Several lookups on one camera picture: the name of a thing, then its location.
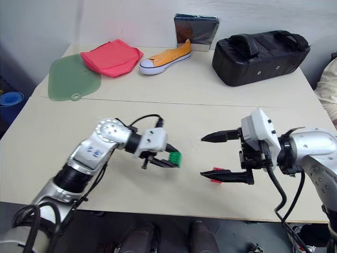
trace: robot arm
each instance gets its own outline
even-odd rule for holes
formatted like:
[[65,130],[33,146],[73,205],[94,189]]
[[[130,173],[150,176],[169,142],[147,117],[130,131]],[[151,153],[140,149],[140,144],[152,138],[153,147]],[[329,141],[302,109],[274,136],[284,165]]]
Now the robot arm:
[[[241,168],[245,171],[234,173],[228,170],[217,170],[201,172],[201,175],[222,182],[254,184],[252,172],[254,169],[266,169],[268,166],[275,168],[278,165],[283,174],[289,176],[304,171],[316,187],[323,203],[323,211],[329,218],[329,230],[336,244],[337,135],[318,128],[301,130],[297,128],[277,138],[272,121],[261,109],[242,119],[241,125],[242,127],[237,130],[209,134],[202,138],[202,141],[226,142],[227,140],[240,139]],[[269,170],[268,173],[273,176],[272,170]]]
[[[178,167],[178,164],[155,158],[157,152],[178,151],[166,142],[163,119],[154,115],[158,117],[156,126],[147,129],[143,135],[137,134],[137,128],[126,126],[119,119],[101,121],[90,137],[76,147],[62,170],[48,181],[32,205],[29,205],[38,210],[35,209],[33,213],[27,206],[16,216],[15,227],[0,237],[0,251],[22,252],[24,249],[24,252],[30,253],[33,249],[34,252],[52,252],[55,244],[52,242],[55,241],[53,235],[67,226],[73,212],[87,200],[88,194],[101,180],[115,149],[125,150],[135,158],[144,159],[143,169],[146,169],[148,162],[160,167]],[[89,181],[95,176],[94,183],[84,194]],[[33,244],[30,243],[28,247],[36,212],[39,213],[39,225]]]

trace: green block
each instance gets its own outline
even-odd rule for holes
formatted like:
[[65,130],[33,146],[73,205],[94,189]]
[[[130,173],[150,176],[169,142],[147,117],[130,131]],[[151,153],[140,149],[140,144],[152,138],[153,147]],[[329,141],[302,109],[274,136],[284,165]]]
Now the green block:
[[170,157],[168,158],[168,160],[170,162],[173,162],[175,164],[178,165],[178,167],[180,167],[180,164],[181,164],[181,153],[179,152],[171,152],[170,153]]

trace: orange sneaker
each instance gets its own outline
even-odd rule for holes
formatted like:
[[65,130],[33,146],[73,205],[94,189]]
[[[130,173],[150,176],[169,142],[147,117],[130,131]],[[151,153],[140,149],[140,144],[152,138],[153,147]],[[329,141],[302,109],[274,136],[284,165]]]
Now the orange sneaker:
[[167,49],[163,53],[151,56],[139,63],[139,71],[145,75],[154,75],[164,72],[174,63],[181,62],[191,56],[191,41],[175,48]]

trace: blue yoga mat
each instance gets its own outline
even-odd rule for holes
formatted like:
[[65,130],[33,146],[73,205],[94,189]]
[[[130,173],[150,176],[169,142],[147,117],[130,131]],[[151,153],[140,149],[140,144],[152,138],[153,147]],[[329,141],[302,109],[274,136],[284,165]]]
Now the blue yoga mat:
[[12,124],[25,105],[21,92],[11,91],[0,96],[0,116],[8,125]]

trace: sneaker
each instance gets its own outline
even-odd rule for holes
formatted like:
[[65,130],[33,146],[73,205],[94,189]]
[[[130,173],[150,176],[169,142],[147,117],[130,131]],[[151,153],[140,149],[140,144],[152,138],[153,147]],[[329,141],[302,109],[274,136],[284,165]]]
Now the sneaker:
[[[289,226],[298,235],[301,232],[303,225],[304,224],[296,224],[296,223],[294,223],[294,224],[290,224]],[[294,240],[294,238],[292,238],[289,234],[288,234],[288,237],[289,237],[290,242],[293,245],[293,253],[305,253],[305,250],[300,245],[298,245],[298,243]],[[314,253],[315,250],[316,250],[315,246],[309,246],[309,245],[307,245],[307,248],[312,253]]]
[[145,75],[154,75],[164,72],[174,63],[181,62],[191,56],[191,41],[175,49],[167,49],[163,53],[151,56],[139,63],[139,71]]

